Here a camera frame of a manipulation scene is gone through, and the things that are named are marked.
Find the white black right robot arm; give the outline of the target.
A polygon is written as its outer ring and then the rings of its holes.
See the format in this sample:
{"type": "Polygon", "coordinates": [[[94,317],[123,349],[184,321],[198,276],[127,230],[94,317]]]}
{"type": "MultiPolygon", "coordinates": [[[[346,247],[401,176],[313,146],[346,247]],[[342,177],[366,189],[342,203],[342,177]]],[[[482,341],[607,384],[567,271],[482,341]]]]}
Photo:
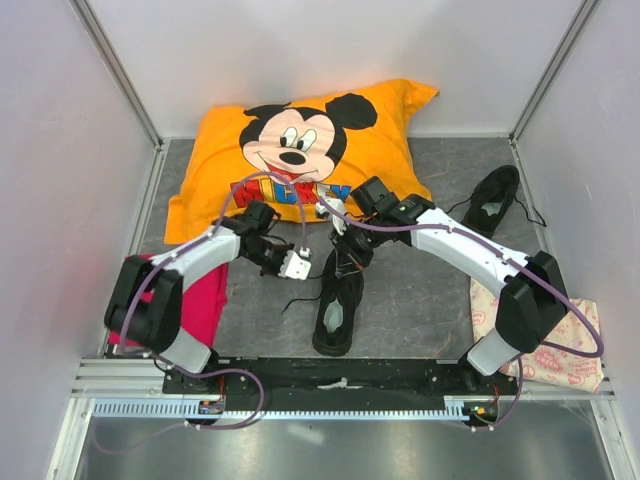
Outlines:
{"type": "Polygon", "coordinates": [[[337,198],[321,198],[316,213],[331,219],[333,242],[355,268],[367,266],[378,246],[400,241],[446,261],[497,299],[494,326],[467,351],[467,362],[458,368],[465,391],[483,392],[503,364],[533,352],[567,314],[564,281],[550,254],[528,255],[504,247],[418,194],[399,199],[378,177],[351,196],[364,215],[361,220],[349,218],[337,198]]]}

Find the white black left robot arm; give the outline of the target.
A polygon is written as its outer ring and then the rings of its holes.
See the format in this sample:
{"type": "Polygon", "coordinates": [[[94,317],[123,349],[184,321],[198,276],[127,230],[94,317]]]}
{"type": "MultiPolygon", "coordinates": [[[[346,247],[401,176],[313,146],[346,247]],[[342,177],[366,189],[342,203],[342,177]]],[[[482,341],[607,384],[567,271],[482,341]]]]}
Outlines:
{"type": "Polygon", "coordinates": [[[277,213],[252,201],[244,212],[223,217],[184,246],[165,254],[125,259],[109,300],[104,323],[123,341],[131,340],[185,370],[185,382],[208,393],[219,382],[213,349],[182,326],[184,295],[215,269],[245,258],[262,275],[305,279],[310,263],[292,244],[266,239],[277,213]]]}

